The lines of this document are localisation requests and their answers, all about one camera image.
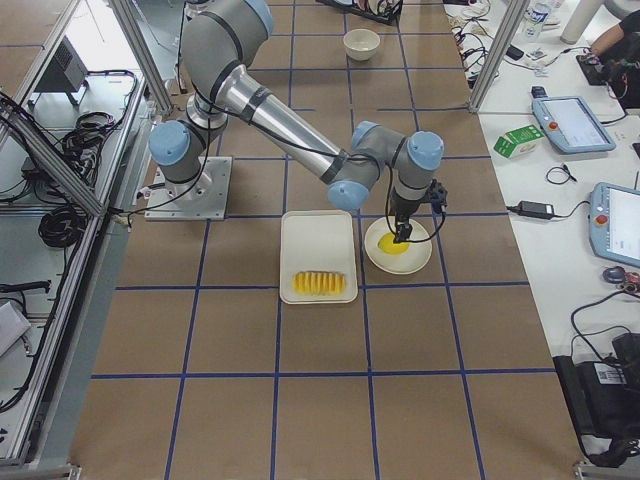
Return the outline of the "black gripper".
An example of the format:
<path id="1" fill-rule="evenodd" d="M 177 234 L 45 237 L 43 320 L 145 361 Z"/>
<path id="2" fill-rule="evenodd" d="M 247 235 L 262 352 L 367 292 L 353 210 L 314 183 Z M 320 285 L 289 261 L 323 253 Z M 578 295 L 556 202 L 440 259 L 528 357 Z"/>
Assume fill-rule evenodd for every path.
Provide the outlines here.
<path id="1" fill-rule="evenodd" d="M 414 215 L 423 200 L 408 200 L 398 194 L 392 194 L 390 199 L 391 215 L 394 217 L 394 229 L 397 230 L 397 242 L 406 243 L 410 241 L 413 227 L 411 226 L 411 216 Z"/>

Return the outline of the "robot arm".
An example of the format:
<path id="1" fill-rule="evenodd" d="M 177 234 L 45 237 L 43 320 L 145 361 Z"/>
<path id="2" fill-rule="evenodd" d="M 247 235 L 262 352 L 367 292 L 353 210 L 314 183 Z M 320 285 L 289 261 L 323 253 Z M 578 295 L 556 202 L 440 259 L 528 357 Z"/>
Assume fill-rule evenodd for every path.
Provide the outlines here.
<path id="1" fill-rule="evenodd" d="M 397 243 L 412 233 L 411 216 L 423 204 L 444 215 L 447 191 L 434 175 L 444 153 L 433 132 L 405 136 L 374 122 L 355 129 L 345 151 L 255 80 L 247 68 L 273 31 L 264 1 L 213 1 L 192 15 L 182 31 L 181 54 L 194 94 L 177 120 L 159 124 L 149 149 L 167 185 L 193 186 L 201 154 L 235 117 L 314 173 L 329 201 L 344 211 L 361 207 L 383 170 L 391 171 L 388 207 Z"/>

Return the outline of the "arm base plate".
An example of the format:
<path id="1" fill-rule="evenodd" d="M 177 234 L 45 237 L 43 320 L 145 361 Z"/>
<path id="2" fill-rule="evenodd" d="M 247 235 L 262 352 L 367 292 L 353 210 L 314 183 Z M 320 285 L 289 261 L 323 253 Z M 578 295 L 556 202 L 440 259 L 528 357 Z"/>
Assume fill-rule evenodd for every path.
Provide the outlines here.
<path id="1" fill-rule="evenodd" d="M 143 212 L 148 221 L 221 221 L 225 217 L 233 159 L 228 156 L 200 157 L 203 173 L 184 184 L 165 179 L 156 168 L 155 182 Z"/>

